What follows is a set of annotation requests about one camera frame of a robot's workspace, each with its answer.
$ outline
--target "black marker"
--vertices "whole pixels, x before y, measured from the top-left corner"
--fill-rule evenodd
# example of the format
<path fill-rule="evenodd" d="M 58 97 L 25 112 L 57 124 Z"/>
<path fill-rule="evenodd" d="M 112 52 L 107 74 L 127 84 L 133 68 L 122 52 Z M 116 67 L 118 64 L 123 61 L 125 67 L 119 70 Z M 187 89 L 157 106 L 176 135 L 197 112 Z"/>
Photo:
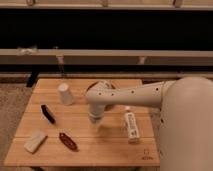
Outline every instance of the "black marker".
<path fill-rule="evenodd" d="M 51 111 L 48 109 L 48 107 L 46 105 L 41 105 L 41 110 L 44 116 L 48 119 L 48 121 L 50 121 L 51 124 L 54 124 L 55 119 L 51 115 Z"/>

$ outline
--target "gray carpet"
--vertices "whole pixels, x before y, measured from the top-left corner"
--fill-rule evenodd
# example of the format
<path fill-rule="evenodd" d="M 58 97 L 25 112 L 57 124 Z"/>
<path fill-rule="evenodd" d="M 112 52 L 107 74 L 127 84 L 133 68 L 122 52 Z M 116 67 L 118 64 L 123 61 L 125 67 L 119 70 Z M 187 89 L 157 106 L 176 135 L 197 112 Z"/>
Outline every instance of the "gray carpet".
<path fill-rule="evenodd" d="M 32 88 L 25 84 L 0 84 L 0 171 L 32 171 L 27 167 L 5 167 L 3 161 L 10 147 L 16 128 L 28 103 Z M 157 134 L 158 117 L 152 116 Z M 155 167 L 144 168 L 44 168 L 46 171 L 157 171 Z"/>

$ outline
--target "small white block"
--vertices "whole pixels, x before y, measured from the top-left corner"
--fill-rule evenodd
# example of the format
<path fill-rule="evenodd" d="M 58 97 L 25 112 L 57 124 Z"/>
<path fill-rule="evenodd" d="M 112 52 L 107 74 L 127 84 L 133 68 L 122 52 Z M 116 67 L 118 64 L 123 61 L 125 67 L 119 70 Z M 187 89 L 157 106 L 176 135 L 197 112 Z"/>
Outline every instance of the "small white block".
<path fill-rule="evenodd" d="M 46 138 L 47 134 L 38 130 L 30 136 L 30 138 L 24 144 L 24 148 L 28 152 L 34 153 Z"/>

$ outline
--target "red object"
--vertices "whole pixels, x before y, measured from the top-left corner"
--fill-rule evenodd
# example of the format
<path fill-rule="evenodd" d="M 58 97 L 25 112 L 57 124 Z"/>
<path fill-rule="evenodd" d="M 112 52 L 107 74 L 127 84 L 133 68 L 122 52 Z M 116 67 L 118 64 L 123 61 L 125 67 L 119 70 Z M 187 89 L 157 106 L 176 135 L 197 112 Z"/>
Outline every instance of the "red object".
<path fill-rule="evenodd" d="M 59 139 L 70 150 L 72 150 L 72 151 L 78 151 L 77 144 L 69 136 L 67 136 L 65 133 L 59 133 Z"/>

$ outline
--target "bottle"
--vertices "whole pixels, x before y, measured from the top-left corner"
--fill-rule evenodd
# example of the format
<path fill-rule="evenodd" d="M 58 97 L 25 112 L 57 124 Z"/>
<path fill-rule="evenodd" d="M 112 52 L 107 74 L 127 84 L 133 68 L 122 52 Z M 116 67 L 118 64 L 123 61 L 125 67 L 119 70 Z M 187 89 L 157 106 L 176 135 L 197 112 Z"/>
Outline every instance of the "bottle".
<path fill-rule="evenodd" d="M 124 119 L 126 122 L 126 128 L 128 133 L 128 142 L 138 143 L 140 140 L 140 134 L 139 134 L 135 114 L 131 112 L 131 108 L 129 106 L 125 107 Z"/>

